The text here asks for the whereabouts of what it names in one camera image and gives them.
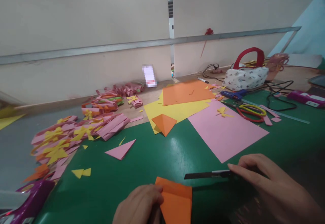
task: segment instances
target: power cord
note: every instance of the power cord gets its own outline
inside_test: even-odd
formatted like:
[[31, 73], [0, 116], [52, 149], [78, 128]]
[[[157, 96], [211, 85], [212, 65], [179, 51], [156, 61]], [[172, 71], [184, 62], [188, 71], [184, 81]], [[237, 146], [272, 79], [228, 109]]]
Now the power cord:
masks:
[[214, 67], [215, 70], [219, 68], [219, 64], [218, 64], [218, 63], [210, 64], [210, 65], [208, 65], [208, 67], [207, 67], [207, 68], [202, 72], [202, 76], [203, 76], [204, 78], [217, 79], [218, 81], [223, 82], [223, 80], [220, 80], [220, 79], [224, 79], [224, 78], [211, 77], [211, 76], [208, 76], [208, 75], [205, 74], [205, 72], [206, 72], [210, 67], [212, 67], [212, 66]]

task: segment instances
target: metal rail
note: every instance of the metal rail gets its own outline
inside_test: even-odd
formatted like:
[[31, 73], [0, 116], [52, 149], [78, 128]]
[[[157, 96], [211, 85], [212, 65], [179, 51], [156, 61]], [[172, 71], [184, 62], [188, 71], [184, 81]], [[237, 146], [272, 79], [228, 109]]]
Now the metal rail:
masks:
[[209, 41], [209, 40], [228, 39], [228, 38], [239, 38], [239, 37], [265, 35], [265, 34], [286, 33], [292, 31], [297, 32], [300, 30], [300, 28], [301, 28], [300, 26], [273, 28], [273, 29], [263, 29], [263, 30], [254, 30], [254, 31], [245, 31], [245, 32], [190, 36], [190, 37], [181, 37], [181, 38], [174, 38], [174, 39], [159, 39], [159, 40], [132, 42], [132, 43], [109, 44], [109, 45], [84, 47], [84, 48], [61, 49], [61, 50], [42, 51], [42, 52], [26, 53], [26, 54], [18, 54], [18, 55], [8, 55], [8, 56], [0, 56], [0, 65], [69, 57], [69, 56], [95, 54], [95, 53], [110, 52], [110, 51], [117, 51], [117, 50], [146, 48], [146, 47], [154, 47], [154, 46], [192, 43], [192, 42], [201, 42], [201, 41]]

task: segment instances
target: bag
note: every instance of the bag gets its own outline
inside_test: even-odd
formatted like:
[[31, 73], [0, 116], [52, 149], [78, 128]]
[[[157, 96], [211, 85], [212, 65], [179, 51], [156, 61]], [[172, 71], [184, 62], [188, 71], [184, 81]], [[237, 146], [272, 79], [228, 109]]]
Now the bag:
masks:
[[[239, 62], [241, 58], [250, 52], [257, 52], [256, 68], [239, 68]], [[223, 86], [229, 88], [232, 91], [239, 91], [242, 89], [251, 89], [261, 86], [267, 77], [268, 68], [262, 67], [264, 63], [263, 50], [252, 47], [244, 50], [237, 58], [233, 69], [229, 69], [226, 72], [226, 77], [223, 81]]]

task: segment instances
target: orange paper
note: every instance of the orange paper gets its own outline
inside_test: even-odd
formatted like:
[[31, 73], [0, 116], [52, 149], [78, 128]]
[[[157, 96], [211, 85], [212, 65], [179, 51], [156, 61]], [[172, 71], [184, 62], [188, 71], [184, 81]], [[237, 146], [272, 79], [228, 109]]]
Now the orange paper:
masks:
[[43, 165], [40, 165], [39, 167], [36, 167], [35, 171], [36, 172], [33, 175], [26, 178], [23, 182], [29, 182], [29, 181], [32, 181], [32, 180], [42, 178], [42, 177], [46, 176], [46, 174], [48, 174], [50, 172], [50, 169], [47, 167], [46, 164], [43, 164]]
[[190, 224], [192, 214], [192, 187], [157, 177], [162, 186], [164, 202], [160, 205], [166, 224]]
[[170, 130], [177, 122], [177, 120], [164, 114], [160, 114], [159, 116], [152, 118], [152, 121], [156, 124], [165, 137], [167, 137]]
[[213, 88], [200, 80], [192, 80], [184, 83], [177, 83], [174, 86], [164, 87], [164, 106], [182, 104], [187, 102], [214, 99], [215, 96], [209, 90]]

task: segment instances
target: glue gun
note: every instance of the glue gun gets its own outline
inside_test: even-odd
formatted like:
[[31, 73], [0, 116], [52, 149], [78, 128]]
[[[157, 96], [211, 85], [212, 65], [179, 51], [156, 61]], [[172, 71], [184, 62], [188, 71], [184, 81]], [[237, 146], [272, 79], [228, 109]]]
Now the glue gun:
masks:
[[228, 92], [224, 90], [221, 91], [220, 93], [227, 98], [241, 101], [241, 99], [247, 94], [247, 90], [242, 89], [241, 91], [238, 92]]

